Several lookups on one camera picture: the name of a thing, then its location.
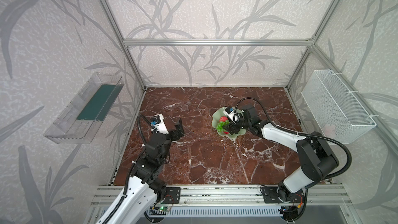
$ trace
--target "green bowl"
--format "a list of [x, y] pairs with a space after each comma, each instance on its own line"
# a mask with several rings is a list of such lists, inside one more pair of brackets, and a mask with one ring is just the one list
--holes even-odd
[[[220, 122], [220, 118], [221, 118], [222, 116], [226, 116], [226, 115], [223, 113], [223, 111], [224, 111], [225, 109], [226, 109], [226, 107], [221, 107], [221, 108], [218, 109], [215, 113], [213, 113], [213, 120], [212, 120], [212, 122], [211, 122], [211, 126], [214, 127], [214, 129], [216, 129], [218, 123]], [[231, 140], [235, 140], [236, 137], [238, 137], [239, 135], [243, 135], [243, 134], [246, 133], [246, 129], [241, 129], [238, 133], [236, 133], [236, 134], [234, 134], [234, 135], [226, 134], [226, 133], [224, 133], [224, 132], [219, 132], [217, 129], [216, 129], [216, 131], [217, 131], [217, 133], [218, 133], [220, 136], [227, 136], [227, 137], [230, 138]]]

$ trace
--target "white mesh basket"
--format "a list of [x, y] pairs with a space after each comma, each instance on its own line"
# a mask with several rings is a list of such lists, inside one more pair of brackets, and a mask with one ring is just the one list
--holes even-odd
[[315, 70], [301, 94], [326, 137], [349, 144], [376, 126], [332, 70]]

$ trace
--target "red marble surface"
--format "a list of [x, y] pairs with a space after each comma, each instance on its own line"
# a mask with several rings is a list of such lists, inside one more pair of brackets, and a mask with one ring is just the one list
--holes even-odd
[[[212, 128], [212, 114], [220, 107], [235, 106], [243, 97], [259, 99], [276, 124], [302, 131], [282, 87], [148, 88], [141, 114], [162, 113], [169, 130], [181, 118], [185, 136], [174, 142], [171, 159], [160, 178], [167, 184], [277, 184], [300, 165], [289, 148], [247, 132], [235, 141], [221, 137]], [[261, 119], [259, 104], [251, 100]], [[149, 128], [142, 121], [149, 140]], [[123, 185], [126, 173], [140, 152], [142, 141], [135, 127], [114, 184]]]

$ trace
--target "wallpaper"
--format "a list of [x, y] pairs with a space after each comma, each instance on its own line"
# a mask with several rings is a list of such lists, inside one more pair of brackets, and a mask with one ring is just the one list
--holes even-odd
[[[123, 38], [311, 38], [331, 0], [107, 0]], [[151, 86], [286, 85], [303, 47], [130, 46]]]
[[132, 57], [146, 85], [284, 86], [303, 46], [140, 46]]
[[[0, 0], [0, 223], [81, 223], [142, 95], [97, 0]], [[91, 144], [43, 136], [93, 72], [125, 86]]]
[[[398, 0], [343, 0], [317, 42], [328, 58], [397, 133], [396, 87]], [[301, 91], [314, 69], [323, 69], [312, 55], [290, 92], [308, 131], [319, 130]], [[347, 147], [353, 156], [343, 183], [364, 224], [392, 224], [398, 219], [398, 159], [371, 130]], [[340, 160], [344, 152], [333, 146]]]

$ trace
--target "wall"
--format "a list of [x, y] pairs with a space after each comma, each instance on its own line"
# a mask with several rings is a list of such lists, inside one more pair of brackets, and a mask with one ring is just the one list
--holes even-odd
[[[316, 45], [334, 62], [391, 130], [398, 133], [398, 0], [343, 0]], [[308, 131], [319, 130], [300, 93], [314, 69], [315, 56], [291, 87]], [[374, 130], [348, 144], [353, 162], [334, 178], [343, 183], [363, 223], [396, 223], [398, 159]], [[341, 163], [345, 155], [334, 147]]]
[[[125, 39], [307, 39], [314, 34], [331, 2], [331, 0], [107, 1]], [[304, 47], [276, 46], [130, 47], [145, 83], [154, 86], [286, 85], [303, 50]]]
[[[81, 223], [142, 92], [97, 0], [1, 0], [0, 33], [0, 222]], [[93, 72], [125, 86], [92, 143], [45, 138]]]

